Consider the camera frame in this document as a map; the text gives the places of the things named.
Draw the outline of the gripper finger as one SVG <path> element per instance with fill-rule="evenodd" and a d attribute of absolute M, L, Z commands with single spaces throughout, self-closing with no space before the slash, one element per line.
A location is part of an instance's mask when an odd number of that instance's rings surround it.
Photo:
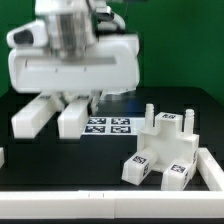
<path fill-rule="evenodd" d="M 90 101 L 90 113 L 91 115 L 95 115 L 98 111 L 98 103 L 101 97 L 100 91 L 92 91 L 91 92 L 91 101 Z"/>

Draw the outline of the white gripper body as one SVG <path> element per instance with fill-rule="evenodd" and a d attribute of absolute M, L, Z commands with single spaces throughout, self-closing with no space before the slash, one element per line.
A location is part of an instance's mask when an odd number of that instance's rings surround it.
<path fill-rule="evenodd" d="M 135 34 L 101 36 L 82 59 L 61 60 L 38 48 L 8 57 L 12 87 L 20 93 L 133 90 L 140 81 Z"/>

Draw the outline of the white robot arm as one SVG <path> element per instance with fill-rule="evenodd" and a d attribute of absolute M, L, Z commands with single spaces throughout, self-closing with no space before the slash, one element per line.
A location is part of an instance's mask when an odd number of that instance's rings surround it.
<path fill-rule="evenodd" d="M 36 0 L 36 20 L 11 30 L 7 44 L 12 87 L 55 92 L 95 109 L 106 94 L 139 84 L 139 36 L 126 30 L 109 0 Z"/>

